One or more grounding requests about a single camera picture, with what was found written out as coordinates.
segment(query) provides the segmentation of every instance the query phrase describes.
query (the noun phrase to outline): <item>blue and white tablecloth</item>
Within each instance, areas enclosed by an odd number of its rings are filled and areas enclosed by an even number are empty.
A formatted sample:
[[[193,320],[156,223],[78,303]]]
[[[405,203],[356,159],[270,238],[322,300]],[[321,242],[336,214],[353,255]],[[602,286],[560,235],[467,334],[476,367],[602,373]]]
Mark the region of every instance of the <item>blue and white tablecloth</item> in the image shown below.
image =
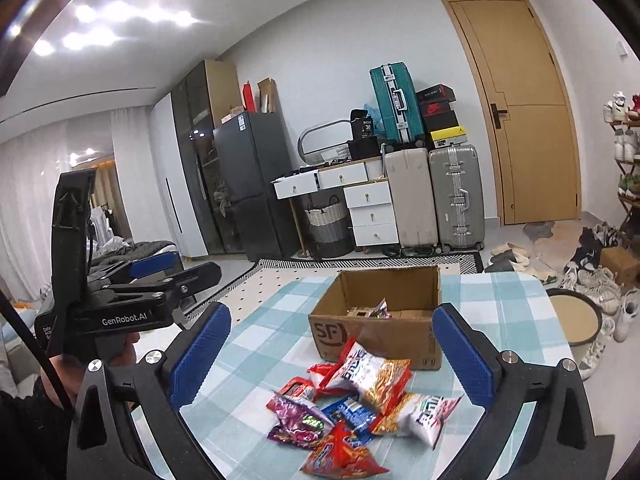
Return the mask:
[[[309,478],[298,471],[308,452],[266,439],[276,418],[264,406],[273,390],[295,376],[305,376],[307,367],[320,362],[307,314],[333,279],[316,276],[293,281],[264,301],[232,329],[194,403],[180,410],[227,479]],[[572,357],[551,302],[535,278],[516,272],[443,276],[442,300],[452,303],[498,350],[510,349],[527,362],[552,366]],[[407,390],[447,397],[463,393],[446,358],[436,372],[414,372]],[[532,404],[524,406],[491,478],[500,478],[510,468],[532,411]],[[390,470],[377,478],[436,479],[481,415],[482,408],[465,397],[446,422],[435,450],[417,438],[376,438],[369,449]],[[156,473],[172,478],[158,448],[149,442],[140,410],[134,418]]]

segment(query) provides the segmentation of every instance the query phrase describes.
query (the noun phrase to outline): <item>desk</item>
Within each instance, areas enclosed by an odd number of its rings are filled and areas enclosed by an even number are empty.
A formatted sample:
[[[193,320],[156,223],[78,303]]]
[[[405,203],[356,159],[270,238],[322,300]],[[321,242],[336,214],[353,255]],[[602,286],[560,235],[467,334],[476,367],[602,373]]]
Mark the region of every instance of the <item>desk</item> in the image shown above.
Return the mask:
[[[264,405],[273,390],[295,376],[304,376],[309,365],[320,361],[307,314],[333,279],[318,274],[293,280],[263,301],[232,329],[195,401],[180,410],[227,479],[309,480],[298,471],[308,452],[266,439],[276,417]],[[442,299],[451,302],[499,350],[511,349],[525,361],[552,366],[572,358],[553,306],[540,282],[531,276],[517,272],[443,275]],[[446,358],[436,372],[414,372],[407,390],[448,397],[462,393]],[[320,404],[335,399],[325,397]],[[523,407],[497,463],[499,474],[492,478],[508,471],[532,411],[530,404]],[[436,479],[481,415],[482,408],[465,397],[445,424],[435,450],[425,448],[417,438],[376,438],[368,447],[378,463],[390,469],[377,478]],[[157,447],[150,443],[140,410],[134,412],[134,419],[156,472],[170,478]]]
[[[273,181],[273,187],[279,199],[289,199],[300,245],[305,252],[305,241],[293,198],[336,187],[345,190],[357,245],[398,243],[396,215],[379,156],[279,178]]]

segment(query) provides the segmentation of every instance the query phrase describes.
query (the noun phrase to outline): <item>teal suitcase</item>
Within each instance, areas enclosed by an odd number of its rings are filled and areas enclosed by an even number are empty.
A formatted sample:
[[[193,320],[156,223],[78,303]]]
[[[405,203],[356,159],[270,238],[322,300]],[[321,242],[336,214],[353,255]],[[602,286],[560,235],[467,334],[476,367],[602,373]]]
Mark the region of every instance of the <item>teal suitcase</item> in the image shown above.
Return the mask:
[[[388,142],[424,147],[424,127],[414,82],[404,63],[393,63],[370,71]]]

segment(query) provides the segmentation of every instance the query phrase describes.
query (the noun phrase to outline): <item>wooden door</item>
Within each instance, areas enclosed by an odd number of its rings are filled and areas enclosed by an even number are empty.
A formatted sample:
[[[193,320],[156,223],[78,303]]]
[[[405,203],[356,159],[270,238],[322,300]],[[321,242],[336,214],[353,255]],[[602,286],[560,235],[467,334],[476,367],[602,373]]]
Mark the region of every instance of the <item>wooden door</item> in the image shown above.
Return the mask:
[[[486,101],[503,223],[578,218],[577,143],[566,90],[528,1],[448,2]]]

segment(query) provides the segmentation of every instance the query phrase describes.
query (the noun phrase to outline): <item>silver bolt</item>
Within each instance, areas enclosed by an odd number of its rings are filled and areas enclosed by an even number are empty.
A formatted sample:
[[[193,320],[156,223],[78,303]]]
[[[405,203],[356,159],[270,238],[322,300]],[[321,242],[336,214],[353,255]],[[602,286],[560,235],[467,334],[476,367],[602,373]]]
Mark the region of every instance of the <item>silver bolt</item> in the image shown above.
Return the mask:
[[[100,361],[100,359],[94,359],[87,367],[90,372],[97,372],[100,368],[102,368],[102,361]]]
[[[516,352],[512,352],[511,350],[505,350],[500,355],[502,356],[502,360],[505,363],[509,363],[510,365],[518,362],[518,355],[516,354]]]
[[[571,361],[571,359],[562,359],[562,367],[569,372],[573,372],[575,370],[575,363]]]
[[[159,350],[152,350],[145,355],[145,361],[150,365],[156,364],[160,359],[162,359],[162,352]]]

